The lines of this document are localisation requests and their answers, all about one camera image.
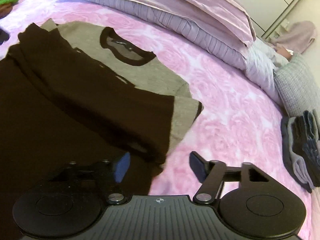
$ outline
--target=black garment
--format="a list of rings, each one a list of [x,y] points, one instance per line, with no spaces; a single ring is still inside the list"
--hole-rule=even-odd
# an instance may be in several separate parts
[[[66,162],[112,161],[130,150],[136,155],[120,187],[148,194],[165,159],[173,97],[135,89],[58,30],[32,24],[18,37],[0,61],[2,239],[21,237],[15,200]]]
[[[289,152],[288,122],[289,122],[289,117],[283,117],[282,120],[281,120],[282,160],[283,160],[283,164],[284,164],[286,170],[288,171],[288,173],[291,175],[291,177],[293,177],[294,180],[301,187],[303,187],[306,191],[311,193],[312,190],[311,190],[309,184],[308,183],[303,184],[293,172],[292,161],[290,159],[290,152]]]
[[[10,38],[10,35],[0,28],[0,45],[7,41]]]
[[[312,157],[312,152],[305,151],[309,145],[312,145],[312,140],[307,136],[308,121],[304,119],[304,116],[298,116],[292,125],[293,145],[292,150],[296,154],[303,157],[308,174],[315,187],[320,187],[320,169],[315,165]]]
[[[303,112],[303,122],[306,132],[306,142],[303,144],[303,150],[309,159],[320,171],[320,156],[316,144],[313,115],[309,111]]]

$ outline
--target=raglan t-shirt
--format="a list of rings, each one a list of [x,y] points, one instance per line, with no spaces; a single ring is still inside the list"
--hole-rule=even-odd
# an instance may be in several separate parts
[[[136,88],[161,95],[172,95],[174,110],[169,152],[183,139],[202,111],[202,104],[191,98],[188,83],[162,64],[153,52],[144,51],[121,38],[113,28],[74,21],[57,25],[52,19],[43,29],[58,29],[69,44],[109,67]]]

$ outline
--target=pink rose pattern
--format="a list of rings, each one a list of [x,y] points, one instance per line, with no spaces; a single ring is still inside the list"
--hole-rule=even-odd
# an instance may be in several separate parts
[[[188,164],[191,151],[229,166],[252,162],[298,195],[307,208],[299,233],[310,238],[311,197],[287,173],[282,162],[281,112],[268,96],[239,70],[208,54],[180,35],[136,17],[81,0],[20,0],[0,20],[10,39],[0,46],[1,58],[18,42],[17,35],[32,22],[52,18],[62,24],[74,20],[110,26],[123,38],[153,51],[168,68],[190,84],[193,98],[204,111],[183,141],[168,156],[164,171],[154,179],[151,195],[191,197],[200,186]],[[237,187],[227,183],[224,193]]]

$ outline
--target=folded gray cloth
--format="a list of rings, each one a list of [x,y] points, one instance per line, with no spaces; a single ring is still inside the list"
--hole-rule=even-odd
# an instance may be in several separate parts
[[[317,164],[317,150],[315,150],[315,141],[309,129],[308,115],[298,116],[295,118],[292,127],[293,145],[292,151],[301,156],[306,164],[308,174],[315,187],[320,187],[320,168]]]
[[[297,176],[293,172],[292,161],[290,158],[289,152],[289,141],[288,141],[288,122],[289,117],[283,117],[281,120],[281,136],[282,136],[282,160],[284,167],[286,168],[287,172],[291,175],[291,177],[306,191],[309,193],[312,192],[309,183],[302,183]]]
[[[292,117],[289,119],[289,122],[288,122],[289,152],[290,152],[290,158],[292,161],[293,172],[302,183],[308,183],[310,188],[313,189],[315,187],[308,174],[307,166],[303,157],[297,155],[292,150],[292,146],[293,146],[292,125],[294,125],[295,119],[296,117]]]

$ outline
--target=white pillow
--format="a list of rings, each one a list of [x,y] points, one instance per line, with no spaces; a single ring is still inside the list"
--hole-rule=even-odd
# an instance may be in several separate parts
[[[260,39],[257,38],[254,42],[254,45],[256,48],[266,54],[276,67],[282,67],[289,63],[289,61],[284,56],[277,53],[273,48],[265,44]]]

